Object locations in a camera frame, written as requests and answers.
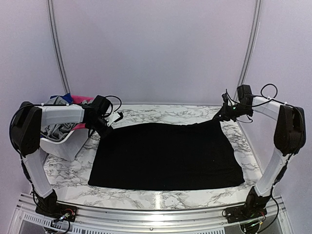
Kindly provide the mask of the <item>black t-shirt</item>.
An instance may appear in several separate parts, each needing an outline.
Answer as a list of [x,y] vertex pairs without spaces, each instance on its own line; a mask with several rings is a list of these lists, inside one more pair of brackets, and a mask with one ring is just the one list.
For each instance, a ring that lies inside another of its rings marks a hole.
[[189,125],[143,123],[99,142],[90,186],[148,191],[220,189],[244,183],[218,120]]

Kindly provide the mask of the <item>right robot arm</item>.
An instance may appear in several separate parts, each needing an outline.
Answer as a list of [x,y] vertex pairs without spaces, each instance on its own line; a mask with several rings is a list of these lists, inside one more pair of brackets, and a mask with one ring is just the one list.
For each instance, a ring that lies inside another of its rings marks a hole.
[[299,153],[306,142],[305,114],[301,107],[276,100],[275,97],[255,95],[249,85],[237,88],[238,100],[225,92],[223,104],[214,118],[219,121],[236,122],[241,116],[252,117],[255,112],[276,122],[273,136],[273,154],[261,179],[251,188],[242,206],[242,215],[252,218],[264,208],[273,196],[273,188],[284,176],[293,156]]

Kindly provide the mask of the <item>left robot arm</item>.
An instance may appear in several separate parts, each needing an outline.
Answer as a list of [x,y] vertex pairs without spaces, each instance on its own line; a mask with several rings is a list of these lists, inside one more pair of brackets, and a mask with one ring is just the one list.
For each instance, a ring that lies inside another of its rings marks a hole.
[[100,95],[88,104],[32,104],[27,101],[21,104],[9,124],[9,138],[38,199],[37,207],[51,217],[57,217],[62,211],[41,163],[44,155],[40,147],[42,127],[83,123],[87,129],[106,137],[113,129],[112,124],[122,118],[123,114],[114,111],[110,100]]

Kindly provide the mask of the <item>white plastic laundry basket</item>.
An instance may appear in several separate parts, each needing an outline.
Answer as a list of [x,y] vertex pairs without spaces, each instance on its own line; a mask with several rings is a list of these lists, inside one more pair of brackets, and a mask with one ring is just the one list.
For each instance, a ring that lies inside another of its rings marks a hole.
[[40,147],[48,154],[72,162],[88,140],[88,134],[88,129],[81,128],[71,131],[62,141],[56,142],[41,138]]

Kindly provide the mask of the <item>pink garment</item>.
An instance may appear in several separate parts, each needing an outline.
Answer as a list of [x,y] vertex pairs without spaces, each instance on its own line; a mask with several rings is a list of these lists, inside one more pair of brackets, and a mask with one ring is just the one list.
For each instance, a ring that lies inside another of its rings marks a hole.
[[[73,99],[74,104],[83,104],[83,103],[89,103],[93,101],[94,97],[85,97],[85,96],[77,96],[77,95],[71,95],[71,98]],[[85,123],[79,123],[77,124],[72,131],[77,129],[85,129]]]

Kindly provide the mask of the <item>blue garment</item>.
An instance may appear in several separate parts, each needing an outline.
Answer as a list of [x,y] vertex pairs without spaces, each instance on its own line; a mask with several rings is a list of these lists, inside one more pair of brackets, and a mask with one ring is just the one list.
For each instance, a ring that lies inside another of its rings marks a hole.
[[73,103],[74,102],[74,100],[73,100],[73,98],[72,98],[72,96],[71,96],[71,94],[70,93],[67,93],[67,94],[65,94],[65,95],[53,95],[53,96],[50,96],[50,99],[54,99],[54,98],[56,98],[57,100],[58,100],[58,102],[59,103],[69,103],[69,104],[71,104],[71,103]]

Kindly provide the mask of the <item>grey garment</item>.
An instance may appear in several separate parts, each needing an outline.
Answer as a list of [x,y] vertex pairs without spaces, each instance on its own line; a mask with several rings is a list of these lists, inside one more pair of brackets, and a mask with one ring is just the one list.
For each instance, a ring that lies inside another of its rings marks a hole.
[[[44,104],[61,105],[67,103],[59,103],[56,98],[49,99]],[[47,125],[41,128],[41,137],[51,141],[60,142],[62,141],[70,131],[76,126],[76,123],[63,123],[55,125]]]

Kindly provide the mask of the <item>left aluminium corner post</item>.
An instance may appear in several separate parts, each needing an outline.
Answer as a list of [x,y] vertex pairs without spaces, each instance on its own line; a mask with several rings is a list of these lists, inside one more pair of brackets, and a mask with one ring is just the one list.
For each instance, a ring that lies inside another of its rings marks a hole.
[[61,83],[64,89],[64,92],[70,93],[70,85],[67,78],[63,57],[61,54],[61,47],[59,42],[59,36],[58,36],[58,30],[57,30],[57,22],[56,22],[56,14],[55,14],[55,8],[54,8],[54,1],[53,0],[47,0],[47,12],[48,12],[48,19],[49,19],[49,25],[50,25],[50,31],[52,36],[52,44],[56,56],[56,62],[60,74]]

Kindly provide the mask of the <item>aluminium corner post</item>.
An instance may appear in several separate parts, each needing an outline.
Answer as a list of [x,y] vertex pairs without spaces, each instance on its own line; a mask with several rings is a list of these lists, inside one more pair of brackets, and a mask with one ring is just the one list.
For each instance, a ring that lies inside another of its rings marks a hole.
[[47,0],[47,12],[48,12],[48,19],[49,19],[49,25],[50,25],[50,31],[52,36],[52,44],[56,56],[56,62],[60,74],[61,83],[64,89],[64,92],[70,93],[70,85],[67,78],[63,57],[61,54],[61,47],[59,42],[59,36],[58,36],[58,30],[57,30],[57,22],[56,22],[56,14],[55,14],[55,8],[54,8],[54,1],[53,0]]
[[263,5],[262,0],[255,0],[252,26],[251,26],[249,40],[248,40],[248,44],[247,44],[247,49],[246,49],[245,57],[243,60],[242,68],[240,71],[237,86],[244,84],[246,81],[248,69],[250,66],[250,62],[252,59],[252,55],[253,55],[253,52],[255,49],[256,40],[257,40],[257,36],[258,36],[262,5]]

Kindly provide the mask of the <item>right aluminium corner post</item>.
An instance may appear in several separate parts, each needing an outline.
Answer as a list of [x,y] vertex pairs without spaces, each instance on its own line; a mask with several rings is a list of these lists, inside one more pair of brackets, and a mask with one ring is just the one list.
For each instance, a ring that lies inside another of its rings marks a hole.
[[246,81],[248,69],[250,66],[250,62],[252,59],[252,55],[253,55],[253,52],[255,49],[256,40],[257,40],[257,36],[258,36],[262,5],[263,5],[262,0],[255,0],[252,26],[251,26],[249,40],[248,40],[248,44],[247,44],[247,49],[246,49],[245,57],[243,60],[242,68],[240,71],[237,86],[244,84]]

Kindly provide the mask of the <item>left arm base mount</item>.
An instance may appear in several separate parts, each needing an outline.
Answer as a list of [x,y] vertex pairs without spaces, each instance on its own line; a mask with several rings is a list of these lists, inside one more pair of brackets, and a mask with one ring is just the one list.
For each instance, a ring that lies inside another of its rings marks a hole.
[[40,204],[36,207],[37,214],[51,217],[56,222],[64,220],[74,222],[76,219],[77,211],[78,208],[76,206],[62,203],[56,203],[56,206],[52,207],[52,209],[48,209]]

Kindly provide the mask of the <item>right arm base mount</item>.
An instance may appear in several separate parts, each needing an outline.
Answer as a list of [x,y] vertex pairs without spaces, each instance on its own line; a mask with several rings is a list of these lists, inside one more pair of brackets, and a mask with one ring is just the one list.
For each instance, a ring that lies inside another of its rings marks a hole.
[[227,219],[228,223],[252,221],[256,218],[265,218],[267,210],[260,208],[249,211],[244,205],[227,207],[222,211],[222,215]]

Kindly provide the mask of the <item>aluminium front frame rail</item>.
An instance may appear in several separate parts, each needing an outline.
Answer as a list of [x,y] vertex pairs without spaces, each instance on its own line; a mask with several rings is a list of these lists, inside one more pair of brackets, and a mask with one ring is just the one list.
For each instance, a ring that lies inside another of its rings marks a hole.
[[21,194],[10,234],[292,234],[280,197],[251,219],[238,215],[239,204],[186,210],[123,210],[62,203],[68,220],[36,212],[33,197]]

